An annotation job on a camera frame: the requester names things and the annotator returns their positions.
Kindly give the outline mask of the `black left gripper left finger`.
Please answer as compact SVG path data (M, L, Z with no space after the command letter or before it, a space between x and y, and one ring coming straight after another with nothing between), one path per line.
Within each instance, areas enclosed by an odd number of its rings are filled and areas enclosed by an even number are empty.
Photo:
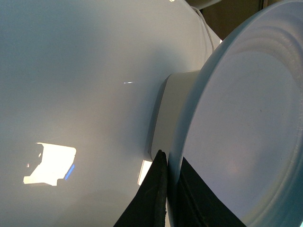
M165 226L167 185L167 158L166 154L159 150L137 194L114 226Z

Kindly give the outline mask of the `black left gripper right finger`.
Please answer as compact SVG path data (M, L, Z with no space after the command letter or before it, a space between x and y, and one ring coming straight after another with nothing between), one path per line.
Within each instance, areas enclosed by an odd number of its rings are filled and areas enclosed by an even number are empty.
M178 227L244 227L184 158L180 170L175 223Z

